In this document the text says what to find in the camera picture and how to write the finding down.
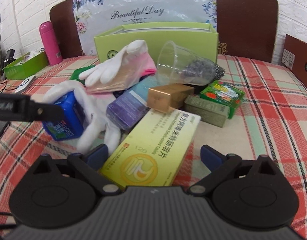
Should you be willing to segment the white glove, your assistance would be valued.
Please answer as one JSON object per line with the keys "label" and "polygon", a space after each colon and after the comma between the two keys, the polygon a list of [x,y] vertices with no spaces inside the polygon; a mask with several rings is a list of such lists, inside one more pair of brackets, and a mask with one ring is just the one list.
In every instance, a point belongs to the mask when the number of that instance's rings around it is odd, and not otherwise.
{"label": "white glove", "polygon": [[79,79],[85,81],[86,87],[92,87],[97,82],[107,84],[113,80],[123,64],[148,52],[147,43],[144,40],[135,40],[124,46],[117,54],[103,63],[97,64],[79,75]]}
{"label": "white glove", "polygon": [[108,147],[109,155],[113,154],[121,140],[121,130],[106,116],[108,105],[115,100],[113,94],[87,94],[82,83],[67,80],[54,85],[43,96],[42,101],[55,103],[68,92],[73,92],[87,119],[87,126],[77,142],[77,151],[87,154],[100,133],[104,132],[104,144]]}

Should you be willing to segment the blue mentos tin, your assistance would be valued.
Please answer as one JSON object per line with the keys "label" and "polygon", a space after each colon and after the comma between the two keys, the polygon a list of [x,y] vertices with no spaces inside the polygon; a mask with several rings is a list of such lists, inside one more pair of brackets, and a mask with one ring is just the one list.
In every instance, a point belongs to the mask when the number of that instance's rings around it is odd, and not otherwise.
{"label": "blue mentos tin", "polygon": [[64,117],[60,121],[44,121],[42,125],[45,131],[55,141],[79,138],[84,131],[85,113],[74,93],[65,94],[54,104],[62,108]]}

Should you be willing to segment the dark green box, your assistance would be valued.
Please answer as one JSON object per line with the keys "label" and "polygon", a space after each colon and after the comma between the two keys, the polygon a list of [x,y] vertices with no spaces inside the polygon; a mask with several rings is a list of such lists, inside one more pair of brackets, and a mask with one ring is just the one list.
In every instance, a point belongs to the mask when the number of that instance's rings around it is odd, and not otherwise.
{"label": "dark green box", "polygon": [[95,65],[90,65],[90,66],[86,66],[86,67],[82,67],[82,68],[76,69],[76,70],[72,73],[72,75],[71,75],[71,77],[69,78],[69,80],[79,81],[79,82],[81,82],[81,83],[84,85],[84,84],[85,84],[85,81],[79,79],[79,75],[80,75],[82,72],[85,72],[85,71],[87,71],[87,70],[89,70],[89,69],[91,69],[91,68],[94,68],[94,67],[95,67]]}

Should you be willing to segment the olive green small box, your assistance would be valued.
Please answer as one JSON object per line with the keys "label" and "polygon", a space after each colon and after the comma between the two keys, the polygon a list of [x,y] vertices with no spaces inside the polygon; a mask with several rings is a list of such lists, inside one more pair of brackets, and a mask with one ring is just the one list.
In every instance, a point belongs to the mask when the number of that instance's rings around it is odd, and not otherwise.
{"label": "olive green small box", "polygon": [[230,108],[217,102],[189,95],[184,102],[186,112],[199,115],[201,121],[222,128],[226,123]]}

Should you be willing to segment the yellow medicine box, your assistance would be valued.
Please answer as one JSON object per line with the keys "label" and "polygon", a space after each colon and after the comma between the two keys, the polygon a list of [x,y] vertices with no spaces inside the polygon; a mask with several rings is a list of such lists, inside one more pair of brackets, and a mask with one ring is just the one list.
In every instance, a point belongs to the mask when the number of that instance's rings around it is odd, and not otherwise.
{"label": "yellow medicine box", "polygon": [[201,117],[181,110],[149,110],[100,174],[118,186],[170,186],[185,159]]}

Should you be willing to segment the purple blue tall box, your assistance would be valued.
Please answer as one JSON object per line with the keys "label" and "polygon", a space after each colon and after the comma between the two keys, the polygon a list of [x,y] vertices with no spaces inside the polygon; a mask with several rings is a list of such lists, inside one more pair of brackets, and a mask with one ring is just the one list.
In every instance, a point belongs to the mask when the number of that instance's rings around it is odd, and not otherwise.
{"label": "purple blue tall box", "polygon": [[148,92],[150,88],[156,86],[158,83],[154,75],[142,79],[108,105],[107,117],[120,129],[125,131],[132,129],[148,112]]}

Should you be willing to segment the green colourful small box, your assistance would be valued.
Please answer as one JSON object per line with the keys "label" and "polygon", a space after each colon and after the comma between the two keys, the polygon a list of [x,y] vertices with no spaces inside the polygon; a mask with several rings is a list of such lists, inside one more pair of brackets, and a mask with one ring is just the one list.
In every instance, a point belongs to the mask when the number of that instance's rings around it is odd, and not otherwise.
{"label": "green colourful small box", "polygon": [[228,106],[228,119],[234,116],[244,97],[244,91],[237,89],[228,82],[220,80],[213,81],[200,92],[200,98]]}

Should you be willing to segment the small gold box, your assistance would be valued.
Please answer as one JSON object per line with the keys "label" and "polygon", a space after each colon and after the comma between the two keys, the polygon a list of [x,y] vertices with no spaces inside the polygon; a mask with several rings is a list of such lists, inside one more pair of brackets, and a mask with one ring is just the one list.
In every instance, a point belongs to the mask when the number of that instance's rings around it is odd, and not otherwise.
{"label": "small gold box", "polygon": [[150,88],[147,106],[162,113],[169,113],[183,106],[186,98],[194,94],[194,88],[175,83]]}

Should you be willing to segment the steel wool scrubber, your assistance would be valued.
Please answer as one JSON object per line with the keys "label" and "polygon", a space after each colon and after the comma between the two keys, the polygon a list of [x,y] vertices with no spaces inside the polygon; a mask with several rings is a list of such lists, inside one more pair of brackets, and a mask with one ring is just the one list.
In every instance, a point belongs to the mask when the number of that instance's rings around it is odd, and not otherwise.
{"label": "steel wool scrubber", "polygon": [[181,71],[184,83],[192,85],[207,85],[221,79],[225,70],[209,59],[196,59]]}

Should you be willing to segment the clear plastic cup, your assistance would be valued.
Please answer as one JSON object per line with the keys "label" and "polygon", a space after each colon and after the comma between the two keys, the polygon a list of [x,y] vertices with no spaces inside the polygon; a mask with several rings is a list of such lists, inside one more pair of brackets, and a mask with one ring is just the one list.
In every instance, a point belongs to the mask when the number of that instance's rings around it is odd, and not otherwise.
{"label": "clear plastic cup", "polygon": [[180,47],[172,41],[168,41],[162,47],[158,60],[156,77],[158,83],[167,85],[170,83],[184,83],[181,71],[193,60],[205,59],[189,49]]}

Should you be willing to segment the white round charger device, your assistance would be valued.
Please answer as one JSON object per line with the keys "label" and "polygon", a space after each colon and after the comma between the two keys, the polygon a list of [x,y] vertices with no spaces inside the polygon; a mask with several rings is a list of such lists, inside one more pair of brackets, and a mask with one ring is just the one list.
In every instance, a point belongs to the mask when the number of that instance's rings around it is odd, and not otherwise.
{"label": "white round charger device", "polygon": [[25,91],[27,91],[30,88],[30,86],[33,84],[35,79],[36,75],[32,75],[24,79],[22,83],[18,86],[18,88],[15,90],[15,94],[22,94]]}

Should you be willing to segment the small green open box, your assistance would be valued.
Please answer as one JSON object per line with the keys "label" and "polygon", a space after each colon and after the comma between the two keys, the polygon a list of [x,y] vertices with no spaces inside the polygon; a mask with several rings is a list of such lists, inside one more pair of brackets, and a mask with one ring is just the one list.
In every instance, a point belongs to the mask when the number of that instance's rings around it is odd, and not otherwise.
{"label": "small green open box", "polygon": [[30,53],[23,55],[12,63],[4,67],[4,73],[9,80],[24,80],[49,65],[47,55],[44,50],[31,57]]}

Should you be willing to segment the pink thermos bottle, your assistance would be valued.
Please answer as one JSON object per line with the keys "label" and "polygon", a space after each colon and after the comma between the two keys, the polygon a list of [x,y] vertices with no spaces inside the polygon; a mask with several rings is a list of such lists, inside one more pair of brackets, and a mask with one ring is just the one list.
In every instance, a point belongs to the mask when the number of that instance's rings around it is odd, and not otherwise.
{"label": "pink thermos bottle", "polygon": [[53,66],[62,62],[62,55],[52,23],[50,21],[43,22],[39,27],[39,33],[49,64]]}

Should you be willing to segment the plaid bed sheet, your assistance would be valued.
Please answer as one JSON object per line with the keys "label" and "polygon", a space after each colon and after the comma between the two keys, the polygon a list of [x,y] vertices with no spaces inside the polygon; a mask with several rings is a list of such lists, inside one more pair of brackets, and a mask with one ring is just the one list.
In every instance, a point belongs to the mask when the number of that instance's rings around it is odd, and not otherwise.
{"label": "plaid bed sheet", "polygon": [[[307,89],[279,65],[228,55],[220,55],[217,62],[226,71],[224,81],[245,96],[224,127],[199,124],[173,183],[190,186],[208,174],[200,159],[203,145],[243,159],[269,155],[299,197],[292,226],[307,238]],[[12,122],[0,139],[0,212],[9,211],[10,194],[39,155],[65,158],[76,144],[54,141],[40,122]]]}

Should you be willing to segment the floral plastic pillow bag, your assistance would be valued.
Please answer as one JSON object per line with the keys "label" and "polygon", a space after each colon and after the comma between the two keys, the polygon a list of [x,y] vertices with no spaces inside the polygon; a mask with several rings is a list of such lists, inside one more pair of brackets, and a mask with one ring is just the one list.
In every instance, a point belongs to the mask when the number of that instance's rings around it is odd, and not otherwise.
{"label": "floral plastic pillow bag", "polygon": [[216,0],[73,0],[72,9],[85,55],[96,55],[96,35],[120,25],[183,21],[217,27]]}

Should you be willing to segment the light green cardboard box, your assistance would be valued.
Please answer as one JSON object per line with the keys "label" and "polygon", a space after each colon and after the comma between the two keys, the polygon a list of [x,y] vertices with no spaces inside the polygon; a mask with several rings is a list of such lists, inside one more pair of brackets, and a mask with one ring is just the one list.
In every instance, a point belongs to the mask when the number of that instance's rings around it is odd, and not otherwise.
{"label": "light green cardboard box", "polygon": [[100,62],[104,62],[134,40],[145,40],[149,54],[158,60],[162,46],[168,42],[189,49],[201,57],[217,61],[218,32],[209,23],[151,22],[126,24],[94,37]]}

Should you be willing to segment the brown cardboard box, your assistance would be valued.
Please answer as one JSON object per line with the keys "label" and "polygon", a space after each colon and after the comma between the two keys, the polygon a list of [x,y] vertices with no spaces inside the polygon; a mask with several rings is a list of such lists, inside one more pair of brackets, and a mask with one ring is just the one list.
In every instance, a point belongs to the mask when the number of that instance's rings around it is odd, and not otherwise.
{"label": "brown cardboard box", "polygon": [[281,63],[307,88],[307,43],[286,35]]}

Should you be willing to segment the brown wooden headboard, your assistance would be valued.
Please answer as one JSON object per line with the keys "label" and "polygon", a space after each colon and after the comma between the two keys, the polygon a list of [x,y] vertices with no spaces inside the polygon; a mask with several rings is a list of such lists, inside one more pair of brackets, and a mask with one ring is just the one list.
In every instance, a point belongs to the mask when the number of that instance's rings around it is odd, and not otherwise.
{"label": "brown wooden headboard", "polygon": [[[73,0],[53,6],[51,23],[63,58],[83,55]],[[217,0],[217,31],[227,54],[271,62],[278,23],[277,0]]]}

